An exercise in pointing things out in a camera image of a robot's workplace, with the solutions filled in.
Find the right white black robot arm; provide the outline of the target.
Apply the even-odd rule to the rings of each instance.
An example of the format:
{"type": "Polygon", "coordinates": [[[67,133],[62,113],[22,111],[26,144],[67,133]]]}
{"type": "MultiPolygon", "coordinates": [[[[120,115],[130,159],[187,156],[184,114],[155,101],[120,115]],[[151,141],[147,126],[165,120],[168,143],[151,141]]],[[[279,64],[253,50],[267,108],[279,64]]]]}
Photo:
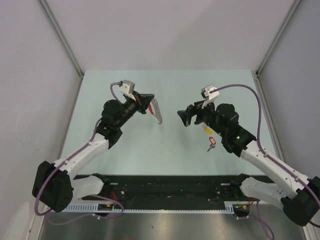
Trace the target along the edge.
{"type": "Polygon", "coordinates": [[[246,176],[230,188],[231,196],[237,201],[247,196],[262,200],[282,209],[295,224],[302,227],[309,224],[320,210],[320,178],[310,178],[268,153],[258,139],[239,124],[239,114],[232,104],[202,105],[203,102],[198,101],[177,111],[184,126],[189,126],[192,117],[196,117],[195,124],[205,124],[216,132],[228,153],[251,163],[273,181],[265,183],[246,176]]]}

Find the silver red keyring holder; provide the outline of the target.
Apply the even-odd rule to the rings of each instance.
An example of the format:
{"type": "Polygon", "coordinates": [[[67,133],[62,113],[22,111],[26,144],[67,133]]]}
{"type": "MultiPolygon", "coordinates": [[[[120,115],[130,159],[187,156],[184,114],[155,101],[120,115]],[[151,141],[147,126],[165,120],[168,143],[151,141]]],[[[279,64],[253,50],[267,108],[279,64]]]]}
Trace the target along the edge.
{"type": "Polygon", "coordinates": [[[148,106],[149,112],[157,119],[158,124],[163,123],[162,113],[156,98],[153,98],[148,106]]]}

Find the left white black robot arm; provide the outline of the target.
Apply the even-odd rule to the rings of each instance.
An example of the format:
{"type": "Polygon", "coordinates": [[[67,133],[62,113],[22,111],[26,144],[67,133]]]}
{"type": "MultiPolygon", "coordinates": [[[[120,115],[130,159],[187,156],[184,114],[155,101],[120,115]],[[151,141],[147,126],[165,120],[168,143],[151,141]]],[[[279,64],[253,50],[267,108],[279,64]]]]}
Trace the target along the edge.
{"type": "Polygon", "coordinates": [[[42,162],[36,172],[32,195],[35,197],[34,211],[37,216],[39,203],[45,204],[50,211],[62,212],[73,200],[95,196],[105,200],[110,196],[110,180],[94,173],[86,178],[76,179],[76,175],[94,158],[113,147],[122,135],[122,126],[135,114],[145,114],[154,94],[126,94],[126,101],[120,103],[108,100],[96,122],[91,138],[69,156],[53,163],[42,162]]]}

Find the key with red tag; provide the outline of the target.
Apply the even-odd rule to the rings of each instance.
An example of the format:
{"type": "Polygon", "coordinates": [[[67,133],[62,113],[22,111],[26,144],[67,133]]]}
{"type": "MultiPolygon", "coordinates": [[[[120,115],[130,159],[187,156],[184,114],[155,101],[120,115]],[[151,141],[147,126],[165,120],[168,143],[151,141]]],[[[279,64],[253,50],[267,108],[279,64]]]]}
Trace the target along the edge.
{"type": "Polygon", "coordinates": [[[209,144],[209,148],[208,148],[207,152],[209,152],[210,150],[213,150],[217,144],[216,140],[212,136],[209,137],[209,142],[210,142],[210,144],[209,144]]]}

